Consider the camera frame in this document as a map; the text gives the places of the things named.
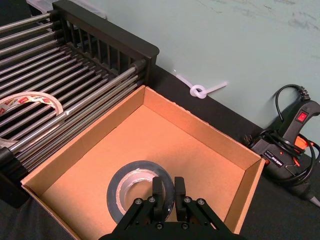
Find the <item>black table surface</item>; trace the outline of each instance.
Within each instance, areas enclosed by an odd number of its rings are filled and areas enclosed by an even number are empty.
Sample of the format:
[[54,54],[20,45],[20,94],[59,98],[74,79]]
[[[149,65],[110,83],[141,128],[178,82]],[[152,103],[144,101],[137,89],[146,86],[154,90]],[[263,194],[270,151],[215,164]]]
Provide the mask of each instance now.
[[[28,18],[25,0],[0,1],[0,26]],[[150,86],[169,100],[189,110],[216,129],[242,142],[244,135],[260,128],[210,97],[198,99],[189,88],[165,70],[157,67]],[[320,196],[320,169],[311,178]],[[318,240],[320,209],[301,201],[281,187],[260,178],[241,234],[248,240]],[[0,200],[1,240],[71,240],[72,237],[33,199],[19,209]]]

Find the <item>plastic container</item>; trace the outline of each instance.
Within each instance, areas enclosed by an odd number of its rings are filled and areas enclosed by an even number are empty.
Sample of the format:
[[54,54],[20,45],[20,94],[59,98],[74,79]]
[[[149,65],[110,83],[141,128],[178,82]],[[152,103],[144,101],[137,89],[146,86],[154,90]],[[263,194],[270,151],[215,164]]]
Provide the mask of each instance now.
[[[29,4],[29,6],[31,7],[31,14],[34,16],[38,14],[45,14],[47,11],[52,10],[53,9],[52,3],[56,1],[58,0],[26,0],[26,3]],[[79,6],[98,15],[101,18],[107,19],[107,15],[105,12],[97,10],[96,7],[92,6],[90,3],[87,3],[85,0],[70,0],[70,1],[74,2],[75,4],[78,4]]]

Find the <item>metal rack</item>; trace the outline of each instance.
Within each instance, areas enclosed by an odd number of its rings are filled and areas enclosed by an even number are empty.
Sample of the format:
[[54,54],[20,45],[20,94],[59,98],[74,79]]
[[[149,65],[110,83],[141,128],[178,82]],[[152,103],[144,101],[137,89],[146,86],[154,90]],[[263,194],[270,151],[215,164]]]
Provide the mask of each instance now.
[[20,206],[27,198],[20,180],[147,84],[158,53],[154,45],[67,0],[53,3],[49,13],[1,26],[0,99],[37,91],[56,97],[63,107],[56,115],[52,107],[31,102],[0,114],[0,138],[13,142],[0,149],[1,199]]

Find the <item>glue gun nozzle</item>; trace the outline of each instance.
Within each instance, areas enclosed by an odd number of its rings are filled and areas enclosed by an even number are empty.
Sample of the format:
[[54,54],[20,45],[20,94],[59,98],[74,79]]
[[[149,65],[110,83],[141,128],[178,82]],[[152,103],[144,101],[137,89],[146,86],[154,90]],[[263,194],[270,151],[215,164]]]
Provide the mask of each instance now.
[[311,198],[309,201],[320,208],[320,201],[315,196]]

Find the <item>tape roll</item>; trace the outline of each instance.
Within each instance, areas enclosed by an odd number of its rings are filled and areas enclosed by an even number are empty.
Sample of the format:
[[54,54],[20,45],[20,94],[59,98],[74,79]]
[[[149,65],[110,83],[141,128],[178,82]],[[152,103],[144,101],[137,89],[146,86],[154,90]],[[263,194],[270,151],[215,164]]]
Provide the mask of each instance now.
[[164,190],[164,218],[170,215],[175,198],[174,184],[170,175],[160,165],[151,161],[134,161],[120,168],[112,177],[106,194],[106,202],[112,219],[118,224],[125,211],[125,197],[129,189],[142,181],[152,182],[161,177]]
[[[61,103],[54,96],[44,92],[39,92],[39,91],[25,91],[25,92],[13,94],[1,99],[0,100],[0,116],[15,106],[25,104],[25,103],[30,103],[30,102],[34,102],[34,103],[39,102],[39,103],[50,105],[52,108],[55,109],[56,115],[59,115],[64,111]],[[34,142],[43,138],[45,135],[53,131],[58,126],[59,125],[51,128],[45,134],[37,138]],[[16,140],[7,140],[7,139],[0,138],[0,147],[9,148],[16,142],[17,142]]]

